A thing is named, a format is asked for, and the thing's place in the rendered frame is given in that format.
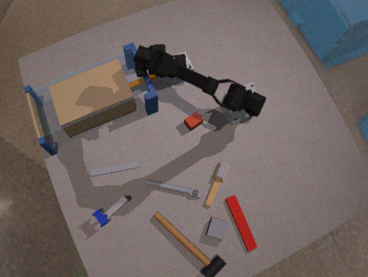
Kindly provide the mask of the wooden-handled black mallet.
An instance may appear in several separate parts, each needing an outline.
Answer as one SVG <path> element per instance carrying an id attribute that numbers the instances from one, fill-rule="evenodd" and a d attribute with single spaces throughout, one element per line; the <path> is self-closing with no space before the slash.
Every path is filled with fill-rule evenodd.
<path id="1" fill-rule="evenodd" d="M 214 277 L 226 265 L 226 262 L 218 256 L 214 257 L 212 261 L 208 259 L 204 253 L 197 249 L 193 243 L 175 229 L 159 212 L 153 217 L 206 266 L 202 269 L 202 274 L 206 277 Z"/>

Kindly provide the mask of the grey flat bar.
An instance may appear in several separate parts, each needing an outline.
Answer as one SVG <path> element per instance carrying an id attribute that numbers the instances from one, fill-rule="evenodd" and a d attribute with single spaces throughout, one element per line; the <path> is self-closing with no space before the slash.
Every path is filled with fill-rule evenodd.
<path id="1" fill-rule="evenodd" d="M 139 161 L 132 162 L 132 163 L 127 163 L 127 164 L 123 163 L 123 164 L 110 166 L 110 167 L 98 168 L 98 169 L 95 169 L 95 170 L 89 170 L 89 172 L 90 172 L 90 176 L 94 176 L 94 175 L 114 173 L 114 172 L 118 172 L 118 171 L 122 171 L 122 170 L 126 170 L 126 169 L 131 169 L 131 168 L 133 168 L 133 169 L 140 168 Z"/>

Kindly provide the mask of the winch handle with blue knob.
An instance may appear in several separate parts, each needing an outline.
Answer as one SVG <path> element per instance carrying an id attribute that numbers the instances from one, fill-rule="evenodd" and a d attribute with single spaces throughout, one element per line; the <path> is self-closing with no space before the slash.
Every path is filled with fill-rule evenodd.
<path id="1" fill-rule="evenodd" d="M 130 195 L 128 196 L 124 195 L 122 198 L 119 199 L 118 202 L 116 202 L 110 209 L 108 209 L 104 213 L 104 215 L 102 214 L 101 209 L 99 209 L 92 214 L 92 217 L 95 217 L 96 220 L 98 220 L 99 223 L 101 224 L 101 227 L 103 227 L 105 224 L 109 222 L 108 218 L 113 216 L 115 212 L 117 212 L 124 204 L 129 202 L 131 199 L 132 197 Z"/>

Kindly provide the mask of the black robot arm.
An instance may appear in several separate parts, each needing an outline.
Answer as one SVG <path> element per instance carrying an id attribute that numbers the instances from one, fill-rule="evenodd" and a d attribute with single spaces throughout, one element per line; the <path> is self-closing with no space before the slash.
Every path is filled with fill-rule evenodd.
<path id="1" fill-rule="evenodd" d="M 183 67 L 179 60 L 176 60 L 172 55 L 166 53 L 164 44 L 153 44 L 150 47 L 139 46 L 136 51 L 134 61 L 146 65 L 150 74 L 158 77 L 168 76 L 170 78 L 177 77 L 184 82 L 188 82 L 202 92 L 215 98 L 216 102 L 228 110 L 245 110 L 250 117 L 258 117 L 265 103 L 266 97 L 252 93 L 246 87 L 237 84 L 234 81 L 222 79 L 217 80 L 210 76 L 202 75 Z M 214 94 L 219 83 L 234 82 L 230 85 L 229 90 L 221 103 Z"/>

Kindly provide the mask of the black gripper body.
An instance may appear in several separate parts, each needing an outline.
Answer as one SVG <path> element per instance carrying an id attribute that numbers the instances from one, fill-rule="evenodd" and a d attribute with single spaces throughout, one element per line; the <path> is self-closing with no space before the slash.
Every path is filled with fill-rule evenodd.
<path id="1" fill-rule="evenodd" d="M 181 65 L 183 67 L 187 67 L 187 63 L 186 63 L 186 57 L 184 54 L 179 54 L 179 55 L 174 55 L 173 56 L 176 60 L 179 60 Z M 142 65 L 141 63 L 139 62 L 135 62 L 135 65 L 136 65 L 136 69 L 137 69 L 137 77 L 145 77 L 147 76 L 147 67 L 145 64 Z"/>

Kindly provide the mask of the red flat bar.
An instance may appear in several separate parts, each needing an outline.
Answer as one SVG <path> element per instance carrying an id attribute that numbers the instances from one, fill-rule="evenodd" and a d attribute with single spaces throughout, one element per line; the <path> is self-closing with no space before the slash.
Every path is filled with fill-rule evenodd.
<path id="1" fill-rule="evenodd" d="M 243 211 L 237 201 L 236 195 L 230 196 L 225 200 L 228 203 L 230 213 L 236 222 L 236 227 L 241 234 L 241 239 L 244 241 L 247 252 L 257 248 L 256 241 L 252 236 L 251 230 L 249 229 L 248 223 L 243 215 Z"/>

